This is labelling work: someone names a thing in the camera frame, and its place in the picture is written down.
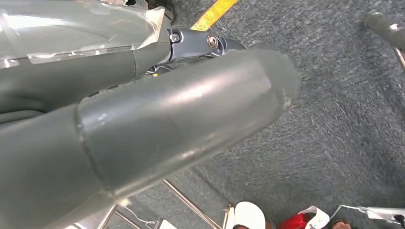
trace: floor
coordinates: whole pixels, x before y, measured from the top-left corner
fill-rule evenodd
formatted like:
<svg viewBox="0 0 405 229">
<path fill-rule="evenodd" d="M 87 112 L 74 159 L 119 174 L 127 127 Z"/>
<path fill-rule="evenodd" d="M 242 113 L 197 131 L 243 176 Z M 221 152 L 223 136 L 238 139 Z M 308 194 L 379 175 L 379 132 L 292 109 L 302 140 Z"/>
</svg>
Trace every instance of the floor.
<svg viewBox="0 0 405 229">
<path fill-rule="evenodd" d="M 174 25 L 189 28 L 213 0 L 173 2 Z M 405 4 L 394 0 L 240 0 L 212 31 L 289 53 L 301 93 L 275 125 L 169 180 L 218 223 L 242 200 L 276 224 L 311 205 L 329 214 L 340 204 L 404 207 L 405 75 L 390 46 L 362 25 L 373 10 L 405 19 Z M 131 201 L 145 220 L 209 228 L 161 184 Z M 399 228 L 353 210 L 337 219 Z M 113 218 L 109 228 L 130 227 Z"/>
</svg>

